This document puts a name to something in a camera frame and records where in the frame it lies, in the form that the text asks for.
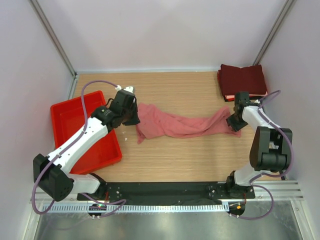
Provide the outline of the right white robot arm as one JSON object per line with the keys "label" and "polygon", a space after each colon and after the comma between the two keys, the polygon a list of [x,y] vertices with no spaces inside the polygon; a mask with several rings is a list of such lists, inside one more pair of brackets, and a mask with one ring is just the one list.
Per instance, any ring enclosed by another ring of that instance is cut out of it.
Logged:
{"label": "right white robot arm", "polygon": [[227,125],[238,132],[247,125],[255,131],[249,153],[249,163],[233,171],[226,180],[225,192],[231,198],[241,198],[252,190],[252,183],[262,176],[281,178],[288,173],[294,160],[293,133],[274,123],[264,112],[270,100],[264,96],[254,102],[248,92],[238,92],[234,99],[234,113]]}

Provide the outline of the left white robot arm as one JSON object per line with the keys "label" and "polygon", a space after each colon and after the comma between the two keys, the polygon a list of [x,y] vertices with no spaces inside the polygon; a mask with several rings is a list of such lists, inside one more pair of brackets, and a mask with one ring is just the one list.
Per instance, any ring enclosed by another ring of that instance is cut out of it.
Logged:
{"label": "left white robot arm", "polygon": [[107,183],[94,173],[72,174],[77,161],[100,139],[120,125],[132,126],[140,123],[137,99],[133,86],[117,91],[110,106],[98,107],[84,126],[62,146],[44,156],[33,159],[35,184],[54,201],[64,200],[70,194],[88,194],[101,200],[107,191]]}

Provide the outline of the pink t shirt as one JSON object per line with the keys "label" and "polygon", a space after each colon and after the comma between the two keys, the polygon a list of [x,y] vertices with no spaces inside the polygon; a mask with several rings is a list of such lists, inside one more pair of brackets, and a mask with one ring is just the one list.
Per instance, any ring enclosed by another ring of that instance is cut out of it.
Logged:
{"label": "pink t shirt", "polygon": [[241,137],[240,131],[228,126],[227,118],[230,116],[227,106],[209,117],[186,117],[161,111],[154,104],[141,103],[138,105],[137,143],[162,136],[184,139],[226,134]]}

